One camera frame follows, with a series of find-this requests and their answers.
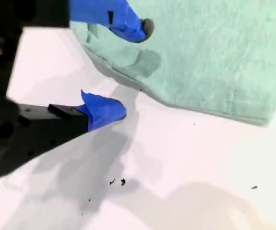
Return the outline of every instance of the mint green cloth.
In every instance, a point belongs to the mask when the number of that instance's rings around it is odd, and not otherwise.
[[[129,0],[155,22],[128,43],[72,22],[88,55],[170,105],[266,125],[276,109],[276,0]]]

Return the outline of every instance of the black debris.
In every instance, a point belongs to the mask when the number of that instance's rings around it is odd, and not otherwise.
[[[123,179],[123,180],[121,180],[121,182],[122,182],[122,186],[124,186],[124,185],[125,185],[125,183],[126,183],[126,180],[125,180],[125,179]]]
[[[110,184],[110,185],[112,185],[112,184],[114,183],[114,181],[115,181],[115,178],[114,178],[114,180],[113,180],[113,181],[109,182],[109,184]]]

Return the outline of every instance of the black metal bracket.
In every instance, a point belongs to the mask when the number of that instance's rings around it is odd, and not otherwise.
[[[87,132],[88,116],[74,107],[0,99],[0,177]]]
[[[6,98],[22,28],[68,27],[68,7],[68,0],[0,0],[0,177],[88,131],[88,116],[74,107]]]

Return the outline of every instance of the screw hole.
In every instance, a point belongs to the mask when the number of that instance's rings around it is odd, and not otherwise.
[[[29,152],[27,153],[27,155],[28,155],[29,157],[33,156],[33,155],[34,155],[34,151],[29,151]]]
[[[56,140],[51,140],[51,142],[50,142],[51,145],[55,145],[56,143],[57,143]]]
[[[10,138],[13,134],[13,125],[11,122],[6,122],[0,126],[0,139]]]

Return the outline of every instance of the white table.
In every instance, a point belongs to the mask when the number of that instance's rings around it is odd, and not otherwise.
[[[1,178],[0,230],[276,230],[276,116],[168,108],[100,69],[69,30],[25,31],[10,98],[78,105],[83,89],[128,115]]]

